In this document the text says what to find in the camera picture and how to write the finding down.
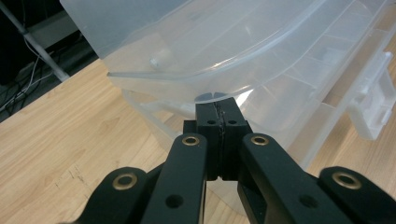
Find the wood grain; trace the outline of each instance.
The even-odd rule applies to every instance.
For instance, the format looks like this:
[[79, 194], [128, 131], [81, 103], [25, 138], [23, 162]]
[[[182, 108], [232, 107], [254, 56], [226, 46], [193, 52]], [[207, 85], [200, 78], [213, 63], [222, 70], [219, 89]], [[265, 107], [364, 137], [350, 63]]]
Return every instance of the wood grain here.
[[[389, 50], [396, 52], [393, 38]], [[389, 70], [396, 83], [396, 62]], [[122, 166], [150, 170], [167, 153], [96, 61], [0, 124], [0, 223], [59, 223], [81, 213], [100, 181]], [[396, 116], [376, 141], [343, 116], [309, 172], [342, 165], [396, 197]], [[248, 223], [210, 190], [205, 223]]]

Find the transparent plastic bin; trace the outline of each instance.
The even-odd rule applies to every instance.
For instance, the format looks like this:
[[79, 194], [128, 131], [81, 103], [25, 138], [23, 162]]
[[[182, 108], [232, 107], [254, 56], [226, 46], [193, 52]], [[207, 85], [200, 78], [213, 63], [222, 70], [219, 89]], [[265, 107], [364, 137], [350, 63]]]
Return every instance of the transparent plastic bin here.
[[[381, 84], [390, 0], [61, 2], [163, 148], [194, 119], [194, 104], [234, 97], [254, 132], [306, 167], [347, 108], [375, 138], [394, 105], [393, 86]], [[377, 90], [366, 98], [384, 104], [365, 108], [364, 80]], [[239, 210], [224, 196], [230, 185], [218, 186], [209, 187]]]

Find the wooden table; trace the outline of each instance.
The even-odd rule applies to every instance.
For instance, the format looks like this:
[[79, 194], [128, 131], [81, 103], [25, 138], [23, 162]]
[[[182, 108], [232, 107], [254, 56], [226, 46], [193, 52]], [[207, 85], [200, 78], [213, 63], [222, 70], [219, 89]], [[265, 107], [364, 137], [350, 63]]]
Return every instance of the wooden table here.
[[[389, 44], [396, 52], [396, 38]], [[389, 71], [396, 84], [396, 61]], [[100, 181], [122, 166], [148, 171], [167, 153], [96, 61], [0, 124], [0, 223], [76, 219]], [[341, 165], [396, 197], [396, 116], [376, 141], [343, 116], [309, 167]], [[248, 223], [210, 190], [205, 223]]]

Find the brass screw hole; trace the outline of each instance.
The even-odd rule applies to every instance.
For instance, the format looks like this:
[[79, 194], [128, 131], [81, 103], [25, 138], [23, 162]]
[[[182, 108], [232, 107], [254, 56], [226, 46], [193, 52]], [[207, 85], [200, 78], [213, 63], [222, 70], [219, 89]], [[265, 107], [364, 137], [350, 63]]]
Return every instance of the brass screw hole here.
[[265, 146], [270, 143], [270, 140], [262, 136], [253, 136], [250, 140], [254, 145], [257, 146]]
[[336, 172], [332, 174], [332, 179], [335, 181], [335, 183], [347, 189], [361, 188], [361, 182], [359, 179], [354, 175], [350, 175], [345, 172]]
[[199, 138], [194, 137], [194, 136], [187, 136], [181, 140], [181, 142], [189, 147], [193, 147], [199, 144]]
[[134, 173], [118, 175], [113, 180], [113, 188], [117, 190], [131, 189], [137, 183], [137, 176]]

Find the black metal bracket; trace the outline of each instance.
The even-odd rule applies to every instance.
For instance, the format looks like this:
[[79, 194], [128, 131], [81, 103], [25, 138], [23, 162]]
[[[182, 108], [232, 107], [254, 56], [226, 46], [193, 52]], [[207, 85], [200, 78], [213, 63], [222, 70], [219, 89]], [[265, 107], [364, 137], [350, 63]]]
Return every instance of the black metal bracket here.
[[396, 223], [396, 202], [342, 167], [307, 174], [272, 137], [253, 133], [233, 98], [196, 106], [166, 162], [110, 173], [75, 222], [203, 223], [206, 181], [238, 181], [251, 223]]

